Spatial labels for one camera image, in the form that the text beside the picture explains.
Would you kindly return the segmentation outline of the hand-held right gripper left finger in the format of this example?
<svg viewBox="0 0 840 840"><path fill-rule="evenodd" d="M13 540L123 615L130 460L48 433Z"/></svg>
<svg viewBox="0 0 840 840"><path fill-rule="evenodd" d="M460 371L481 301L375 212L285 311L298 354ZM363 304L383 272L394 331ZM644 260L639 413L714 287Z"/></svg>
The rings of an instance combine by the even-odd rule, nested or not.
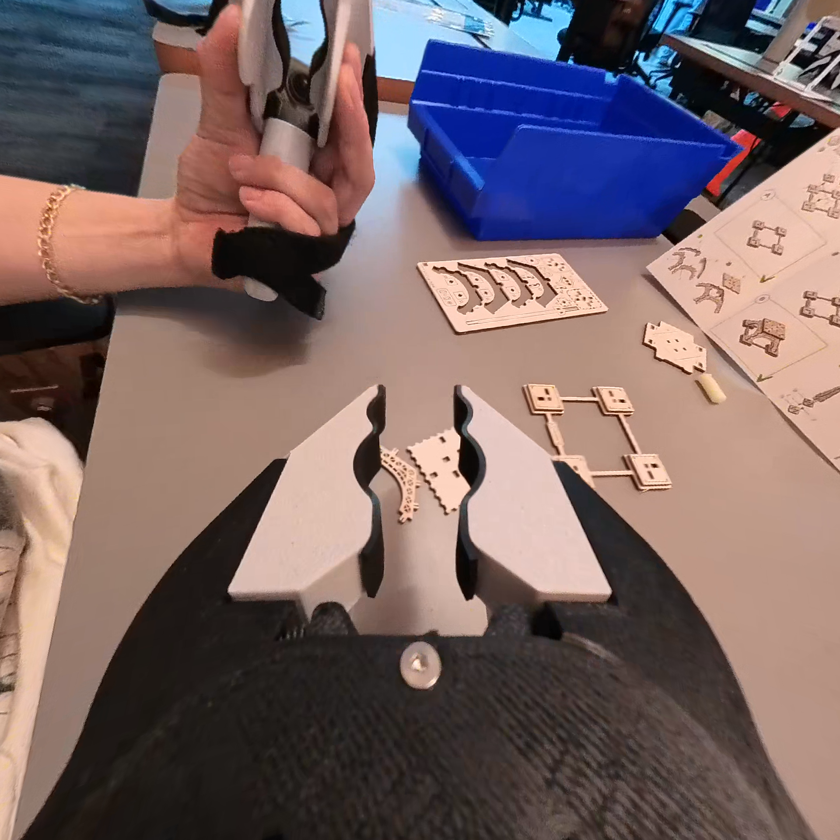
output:
<svg viewBox="0 0 840 840"><path fill-rule="evenodd" d="M233 601L293 602L311 617L376 596L385 552L371 482L384 427L385 388L373 385L290 451L228 585Z"/></svg>

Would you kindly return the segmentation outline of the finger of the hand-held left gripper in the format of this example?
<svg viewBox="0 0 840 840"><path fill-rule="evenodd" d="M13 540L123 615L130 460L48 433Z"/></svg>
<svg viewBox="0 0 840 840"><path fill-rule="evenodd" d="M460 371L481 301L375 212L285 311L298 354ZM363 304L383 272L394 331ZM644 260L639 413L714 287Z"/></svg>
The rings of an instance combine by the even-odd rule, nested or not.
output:
<svg viewBox="0 0 840 840"><path fill-rule="evenodd" d="M362 60L375 57L371 1L321 1L324 37L310 64L309 99L318 118L316 144L330 132L345 48L354 45Z"/></svg>
<svg viewBox="0 0 840 840"><path fill-rule="evenodd" d="M263 125L269 100L284 88L291 59L281 1L243 1L238 31L238 74L254 125Z"/></svg>

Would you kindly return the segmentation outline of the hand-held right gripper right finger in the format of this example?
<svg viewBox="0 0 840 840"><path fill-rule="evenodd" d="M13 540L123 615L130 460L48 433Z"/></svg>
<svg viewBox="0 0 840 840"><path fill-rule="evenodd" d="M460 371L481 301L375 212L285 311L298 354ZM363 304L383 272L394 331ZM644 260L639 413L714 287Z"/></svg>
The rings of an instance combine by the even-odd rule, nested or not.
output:
<svg viewBox="0 0 840 840"><path fill-rule="evenodd" d="M613 594L557 470L559 464L466 385L454 390L458 469L456 578L488 611Z"/></svg>

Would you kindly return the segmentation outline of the wooden lattice arch piece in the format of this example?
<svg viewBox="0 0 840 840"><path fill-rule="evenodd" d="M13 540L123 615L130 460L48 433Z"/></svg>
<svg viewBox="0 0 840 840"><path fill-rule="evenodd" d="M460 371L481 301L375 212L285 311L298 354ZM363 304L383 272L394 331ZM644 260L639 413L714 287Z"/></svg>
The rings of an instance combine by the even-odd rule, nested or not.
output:
<svg viewBox="0 0 840 840"><path fill-rule="evenodd" d="M397 449L380 447L381 467L395 480L401 493L400 506L398 508L398 521L406 524L413 520L414 514L419 509L417 492L419 479L414 466L406 462L398 454Z"/></svg>

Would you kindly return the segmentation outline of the square wooden plate with slots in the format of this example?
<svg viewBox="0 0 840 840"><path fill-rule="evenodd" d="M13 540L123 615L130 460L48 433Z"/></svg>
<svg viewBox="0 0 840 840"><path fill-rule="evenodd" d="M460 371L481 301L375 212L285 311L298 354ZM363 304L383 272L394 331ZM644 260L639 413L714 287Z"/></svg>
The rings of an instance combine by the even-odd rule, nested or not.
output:
<svg viewBox="0 0 840 840"><path fill-rule="evenodd" d="M444 514L457 512L469 493L469 483L459 468L460 435L450 427L406 450Z"/></svg>

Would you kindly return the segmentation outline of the person's left forearm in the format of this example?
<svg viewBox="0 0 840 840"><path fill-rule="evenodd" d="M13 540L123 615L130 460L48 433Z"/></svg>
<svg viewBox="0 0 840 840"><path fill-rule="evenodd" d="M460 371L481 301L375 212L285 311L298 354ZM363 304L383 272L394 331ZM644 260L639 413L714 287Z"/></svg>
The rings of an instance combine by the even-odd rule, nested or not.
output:
<svg viewBox="0 0 840 840"><path fill-rule="evenodd" d="M1 177L1 303L185 284L168 202Z"/></svg>

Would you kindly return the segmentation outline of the grey desk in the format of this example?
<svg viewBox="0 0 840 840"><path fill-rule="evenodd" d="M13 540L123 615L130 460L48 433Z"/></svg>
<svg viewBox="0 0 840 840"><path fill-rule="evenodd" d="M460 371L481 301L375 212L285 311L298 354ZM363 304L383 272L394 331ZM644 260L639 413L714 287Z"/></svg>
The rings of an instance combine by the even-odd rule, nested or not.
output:
<svg viewBox="0 0 840 840"><path fill-rule="evenodd" d="M820 838L838 838L838 472L645 272L662 238L482 244L417 171L407 106L382 103L376 181L313 322L220 290L119 298L14 836L74 749L125 630L171 564L268 463L367 387L383 444L452 425L466 384L541 446L522 385L623 387L673 488L596 485L704 613L766 749ZM594 317L455 335L417 262L559 251L604 300ZM707 349L709 404L643 345L664 321Z"/></svg>

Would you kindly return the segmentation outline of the person's left hand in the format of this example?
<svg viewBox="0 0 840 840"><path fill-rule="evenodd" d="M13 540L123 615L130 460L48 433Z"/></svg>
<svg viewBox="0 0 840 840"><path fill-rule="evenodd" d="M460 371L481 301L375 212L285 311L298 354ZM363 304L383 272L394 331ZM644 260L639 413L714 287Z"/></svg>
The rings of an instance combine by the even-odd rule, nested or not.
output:
<svg viewBox="0 0 840 840"><path fill-rule="evenodd" d="M197 47L202 108L179 160L171 200L176 274L194 287L217 287L211 271L216 232L237 232L250 216L307 236L334 235L354 221L375 184L364 110L360 51L347 45L329 140L306 174L258 156L259 140L238 74L239 10L228 6Z"/></svg>

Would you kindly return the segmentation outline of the punched wooden parts sheet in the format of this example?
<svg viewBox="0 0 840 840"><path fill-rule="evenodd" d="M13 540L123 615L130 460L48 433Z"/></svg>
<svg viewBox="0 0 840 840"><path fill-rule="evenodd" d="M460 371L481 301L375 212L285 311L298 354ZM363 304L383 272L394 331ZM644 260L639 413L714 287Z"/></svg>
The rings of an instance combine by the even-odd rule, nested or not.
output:
<svg viewBox="0 0 840 840"><path fill-rule="evenodd" d="M608 312L561 253L428 260L416 269L456 334Z"/></svg>

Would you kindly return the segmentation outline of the small wooden octagonal plate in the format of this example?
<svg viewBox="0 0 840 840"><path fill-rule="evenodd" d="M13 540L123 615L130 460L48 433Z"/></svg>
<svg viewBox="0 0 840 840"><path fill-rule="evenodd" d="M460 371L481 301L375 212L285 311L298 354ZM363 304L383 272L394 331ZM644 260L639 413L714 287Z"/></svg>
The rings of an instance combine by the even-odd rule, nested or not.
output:
<svg viewBox="0 0 840 840"><path fill-rule="evenodd" d="M707 372L707 349L688 332L661 321L645 325L643 345L657 361L666 362L688 375Z"/></svg>

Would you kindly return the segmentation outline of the blue plastic bin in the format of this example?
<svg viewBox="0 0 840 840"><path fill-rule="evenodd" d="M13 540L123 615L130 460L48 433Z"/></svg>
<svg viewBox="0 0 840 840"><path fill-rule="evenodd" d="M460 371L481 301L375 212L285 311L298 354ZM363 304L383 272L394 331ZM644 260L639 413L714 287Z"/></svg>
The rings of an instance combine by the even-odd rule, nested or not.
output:
<svg viewBox="0 0 840 840"><path fill-rule="evenodd" d="M479 241L655 238L740 147L636 78L427 42L407 126Z"/></svg>

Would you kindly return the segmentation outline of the black office chair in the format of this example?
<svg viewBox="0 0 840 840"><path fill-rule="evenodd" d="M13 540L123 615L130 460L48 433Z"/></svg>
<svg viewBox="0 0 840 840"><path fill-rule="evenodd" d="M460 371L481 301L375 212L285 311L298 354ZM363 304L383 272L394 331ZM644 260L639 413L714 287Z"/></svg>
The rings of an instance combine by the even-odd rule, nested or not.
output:
<svg viewBox="0 0 840 840"><path fill-rule="evenodd" d="M557 61L621 75L630 67L656 1L572 1Z"/></svg>

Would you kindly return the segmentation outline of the white printed shirt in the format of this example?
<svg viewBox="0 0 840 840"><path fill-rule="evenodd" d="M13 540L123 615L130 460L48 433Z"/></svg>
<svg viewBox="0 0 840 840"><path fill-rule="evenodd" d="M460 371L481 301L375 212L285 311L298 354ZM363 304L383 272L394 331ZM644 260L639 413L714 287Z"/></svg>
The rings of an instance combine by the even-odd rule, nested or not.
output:
<svg viewBox="0 0 840 840"><path fill-rule="evenodd" d="M1 423L1 838L12 838L83 467L44 419Z"/></svg>

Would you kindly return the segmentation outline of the paper instruction sheet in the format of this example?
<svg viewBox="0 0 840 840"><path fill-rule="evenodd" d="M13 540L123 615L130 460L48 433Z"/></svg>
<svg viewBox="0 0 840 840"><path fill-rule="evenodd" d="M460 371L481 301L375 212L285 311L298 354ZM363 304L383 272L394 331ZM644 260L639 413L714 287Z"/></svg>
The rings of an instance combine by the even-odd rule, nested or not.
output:
<svg viewBox="0 0 840 840"><path fill-rule="evenodd" d="M839 130L647 272L839 468Z"/></svg>

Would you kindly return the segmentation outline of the background wooden table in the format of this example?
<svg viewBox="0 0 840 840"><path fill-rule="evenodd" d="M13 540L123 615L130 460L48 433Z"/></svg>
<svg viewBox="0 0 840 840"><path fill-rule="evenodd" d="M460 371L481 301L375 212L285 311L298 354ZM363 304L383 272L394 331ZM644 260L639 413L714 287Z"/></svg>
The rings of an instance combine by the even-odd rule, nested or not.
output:
<svg viewBox="0 0 840 840"><path fill-rule="evenodd" d="M828 130L839 126L838 98L808 98L770 73L770 63L746 49L683 35L663 35L677 67L671 97L684 98L698 116L712 111L741 129L768 140L803 115Z"/></svg>

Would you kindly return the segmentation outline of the wooden square frame base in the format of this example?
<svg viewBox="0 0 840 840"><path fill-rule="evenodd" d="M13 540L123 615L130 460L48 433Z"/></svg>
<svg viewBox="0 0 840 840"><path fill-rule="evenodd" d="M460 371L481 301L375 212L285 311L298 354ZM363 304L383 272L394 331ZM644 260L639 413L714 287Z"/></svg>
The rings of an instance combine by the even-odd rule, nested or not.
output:
<svg viewBox="0 0 840 840"><path fill-rule="evenodd" d="M597 479L629 478L636 490L669 490L673 482L664 462L656 454L642 451L629 423L634 415L634 405L628 393L620 386L595 386L589 395L561 395L553 384L528 383L522 386L522 393L531 415L542 417L553 447L553 462L566 465L592 489ZM603 417L617 420L630 451L622 456L623 466L619 469L591 469L583 455L567 450L560 427L560 419L567 405L596 406Z"/></svg>

